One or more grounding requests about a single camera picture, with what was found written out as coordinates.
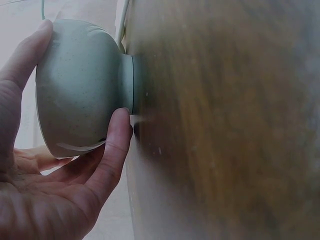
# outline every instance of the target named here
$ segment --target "floor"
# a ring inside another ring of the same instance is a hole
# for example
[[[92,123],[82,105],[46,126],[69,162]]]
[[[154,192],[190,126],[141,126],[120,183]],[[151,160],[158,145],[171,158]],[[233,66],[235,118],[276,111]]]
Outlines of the floor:
[[[97,24],[115,35],[117,0],[45,0],[45,16],[78,19]],[[0,0],[0,67],[17,44],[31,34],[41,22],[41,0]],[[15,147],[43,145],[35,104],[35,72],[22,98],[22,114]],[[126,169],[119,185],[104,205],[93,230],[85,240],[133,240],[134,232],[128,196]]]

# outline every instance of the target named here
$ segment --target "hand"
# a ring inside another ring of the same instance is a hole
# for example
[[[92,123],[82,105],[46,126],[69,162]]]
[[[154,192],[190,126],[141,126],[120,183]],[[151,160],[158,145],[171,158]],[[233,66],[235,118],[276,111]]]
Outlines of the hand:
[[[124,108],[114,112],[106,144],[71,162],[55,159],[46,147],[14,149],[22,91],[52,31],[45,20],[0,70],[0,239],[83,238],[118,184],[129,149],[132,128]]]

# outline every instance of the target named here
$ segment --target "round ceramic body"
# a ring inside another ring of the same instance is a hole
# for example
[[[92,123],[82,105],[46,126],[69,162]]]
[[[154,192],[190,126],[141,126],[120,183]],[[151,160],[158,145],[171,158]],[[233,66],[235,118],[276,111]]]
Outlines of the round ceramic body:
[[[36,100],[41,132],[55,157],[78,156],[100,146],[114,110],[132,108],[128,64],[131,56],[121,54],[102,28],[70,19],[53,23],[36,70]]]

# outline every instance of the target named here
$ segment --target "finger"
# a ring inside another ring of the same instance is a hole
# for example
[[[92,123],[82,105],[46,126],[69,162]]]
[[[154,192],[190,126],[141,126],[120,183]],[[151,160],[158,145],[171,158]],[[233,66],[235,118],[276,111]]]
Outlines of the finger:
[[[134,130],[130,126],[130,138],[133,135],[133,132],[134,132]],[[100,163],[100,161],[95,161],[94,165],[92,165],[89,170],[85,171],[83,174],[78,176],[76,179],[72,180],[70,182],[70,184],[85,184],[88,181],[88,179],[92,176],[92,174],[95,172],[99,163]]]
[[[78,157],[72,162],[50,173],[47,177],[53,181],[70,183],[79,176],[89,172],[94,166],[98,166],[104,155],[105,145],[102,145],[92,152]]]
[[[102,206],[120,180],[131,139],[129,112],[116,110],[110,120],[104,154],[85,185],[97,197]]]
[[[45,21],[41,28],[19,44],[12,57],[0,69],[0,171],[13,164],[13,148],[18,132],[22,90],[50,41],[53,26]]]
[[[71,158],[56,159],[46,146],[30,149],[14,149],[15,162],[20,166],[28,166],[37,172],[49,170],[67,164]]]
[[[64,166],[73,158],[56,159],[46,146],[38,146],[30,149],[34,155],[39,171],[49,170],[54,167]]]
[[[10,81],[22,91],[35,66],[45,53],[52,32],[52,22],[44,20],[38,30],[23,40],[15,49],[0,71],[0,81]]]

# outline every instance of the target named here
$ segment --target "wooden door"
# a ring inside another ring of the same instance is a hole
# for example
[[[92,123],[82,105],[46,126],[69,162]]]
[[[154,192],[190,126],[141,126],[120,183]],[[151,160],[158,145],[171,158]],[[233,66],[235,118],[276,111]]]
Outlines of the wooden door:
[[[133,0],[137,240],[320,239],[320,1]]]

